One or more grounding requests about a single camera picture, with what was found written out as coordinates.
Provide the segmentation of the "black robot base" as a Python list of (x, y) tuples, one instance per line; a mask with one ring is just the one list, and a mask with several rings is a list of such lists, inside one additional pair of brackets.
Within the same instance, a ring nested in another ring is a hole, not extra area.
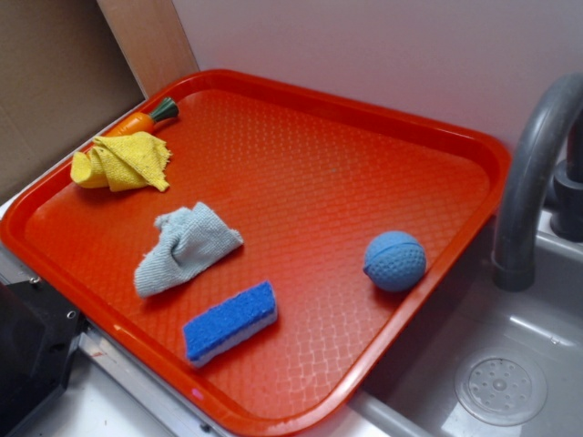
[(14, 436), (67, 389), (81, 310), (40, 278), (1, 286), (1, 434)]

